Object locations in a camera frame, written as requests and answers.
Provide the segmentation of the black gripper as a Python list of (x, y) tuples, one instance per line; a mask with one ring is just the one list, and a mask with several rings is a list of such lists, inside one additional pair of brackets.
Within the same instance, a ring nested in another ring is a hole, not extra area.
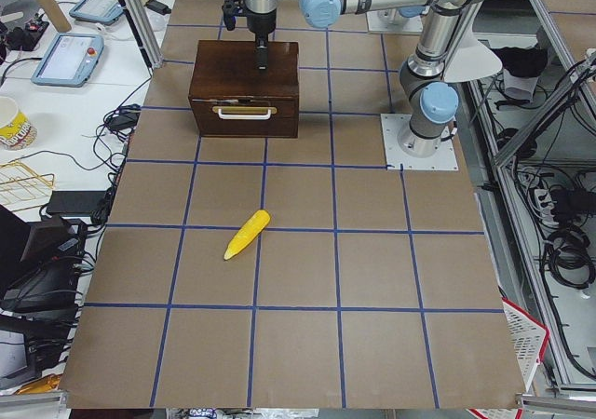
[(256, 13), (246, 10), (247, 27), (255, 34), (255, 58), (256, 66), (264, 71), (268, 66), (268, 37), (277, 26), (277, 11), (274, 9), (268, 13)]

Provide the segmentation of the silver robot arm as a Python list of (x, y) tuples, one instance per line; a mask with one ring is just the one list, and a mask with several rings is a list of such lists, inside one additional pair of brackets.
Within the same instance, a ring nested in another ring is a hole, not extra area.
[[(416, 50), (400, 70), (400, 83), (410, 101), (412, 114), (398, 136), (400, 149), (414, 157), (434, 155), (442, 132), (454, 121), (459, 105), (457, 92), (443, 79), (446, 61), (456, 51), (458, 35), (471, 7), (485, 0), (298, 0), (307, 23), (328, 28), (344, 14), (376, 10), (428, 7), (429, 12)], [(230, 0), (235, 15), (246, 18), (255, 36), (257, 65), (267, 66), (268, 36), (275, 30), (278, 0)]]

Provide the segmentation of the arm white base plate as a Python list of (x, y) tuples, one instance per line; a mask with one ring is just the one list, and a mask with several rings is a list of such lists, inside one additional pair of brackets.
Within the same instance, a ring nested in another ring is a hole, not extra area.
[(382, 9), (367, 13), (368, 31), (374, 34), (419, 35), (425, 7)]
[(448, 126), (434, 140), (420, 139), (410, 129), (409, 114), (381, 114), (388, 170), (458, 171)]

